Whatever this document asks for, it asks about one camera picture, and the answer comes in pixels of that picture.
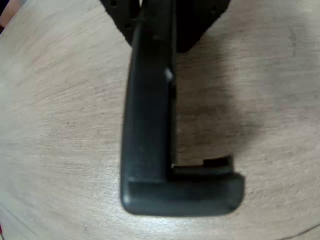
round table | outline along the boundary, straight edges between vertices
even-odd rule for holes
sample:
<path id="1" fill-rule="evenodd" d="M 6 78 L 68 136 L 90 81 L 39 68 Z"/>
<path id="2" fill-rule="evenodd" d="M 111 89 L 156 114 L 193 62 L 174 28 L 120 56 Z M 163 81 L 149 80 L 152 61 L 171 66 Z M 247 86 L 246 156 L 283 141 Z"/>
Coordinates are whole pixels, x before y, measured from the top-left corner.
<path id="1" fill-rule="evenodd" d="M 28 0 L 0 36 L 5 239 L 319 239 L 319 11 L 233 0 L 178 55 L 178 163 L 232 153 L 246 189 L 229 215 L 173 218 L 119 201 L 130 46 L 98 0 Z"/>

black object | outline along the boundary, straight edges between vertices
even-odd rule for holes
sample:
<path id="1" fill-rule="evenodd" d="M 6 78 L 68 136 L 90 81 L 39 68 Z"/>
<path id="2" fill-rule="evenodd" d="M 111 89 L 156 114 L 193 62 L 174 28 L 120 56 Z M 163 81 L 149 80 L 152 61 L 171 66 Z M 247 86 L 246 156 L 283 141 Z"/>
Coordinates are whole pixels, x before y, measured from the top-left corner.
<path id="1" fill-rule="evenodd" d="M 216 216 L 236 209 L 244 178 L 232 157 L 175 166 L 175 57 L 189 50 L 229 0 L 101 0 L 132 45 L 125 102 L 121 202 L 132 214 Z"/>

